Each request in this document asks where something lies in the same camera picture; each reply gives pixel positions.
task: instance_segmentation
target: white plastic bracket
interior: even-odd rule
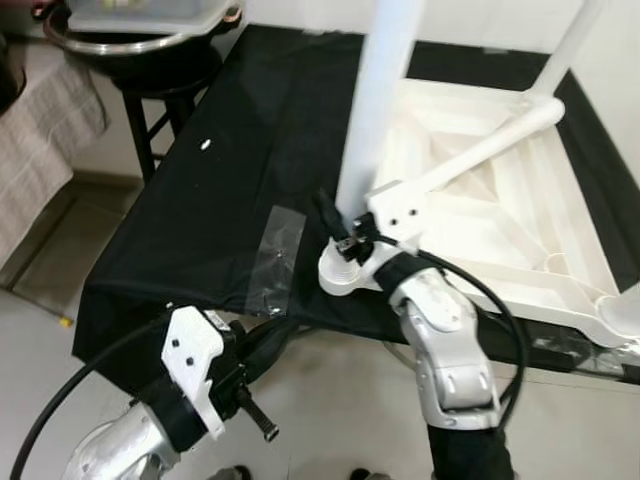
[[[162,362],[202,419],[214,440],[224,423],[209,400],[211,361],[222,355],[224,341],[211,322],[195,307],[175,310],[162,348]]]

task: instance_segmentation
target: black stool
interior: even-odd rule
[[[211,85],[221,65],[220,54],[215,48],[207,46],[190,65],[182,64],[179,68],[168,65],[166,70],[113,80],[114,85],[122,91],[145,183],[151,180],[156,171],[156,160],[164,158],[164,155],[153,153],[151,140],[167,122],[171,124],[173,135],[178,136],[196,108],[195,96]],[[144,117],[143,99],[161,100],[166,107],[164,115],[150,129],[147,129]]]

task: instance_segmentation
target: transparent tape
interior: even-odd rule
[[[280,206],[271,209],[253,267],[245,309],[271,318],[287,313],[291,281],[306,216]]]

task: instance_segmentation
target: black knob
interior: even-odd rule
[[[240,388],[236,394],[238,405],[249,414],[251,419],[256,422],[258,428],[262,430],[264,439],[271,442],[280,433],[280,429],[275,425],[269,417],[260,409],[260,407],[251,398],[251,393],[246,388]]]

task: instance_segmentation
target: black cloth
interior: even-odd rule
[[[359,35],[245,30],[89,275],[76,356],[89,359],[167,302],[245,313],[274,205],[306,216],[286,315],[306,325],[403,340],[379,294],[331,297],[317,280],[327,236],[310,197],[319,188],[335,194],[361,47]],[[545,58],[418,43],[409,77],[524,90]],[[629,205],[640,205],[640,193],[572,75],[559,96],[567,106],[559,131],[614,276],[621,287],[632,285],[640,225]],[[205,140],[210,147],[201,150]],[[558,328],[533,328],[540,325]],[[511,342],[498,328],[481,321],[479,337],[491,358],[513,361]],[[100,371],[135,393],[162,371],[161,344],[161,336],[141,340]],[[562,352],[532,352],[532,365],[540,368],[570,371],[576,361]]]

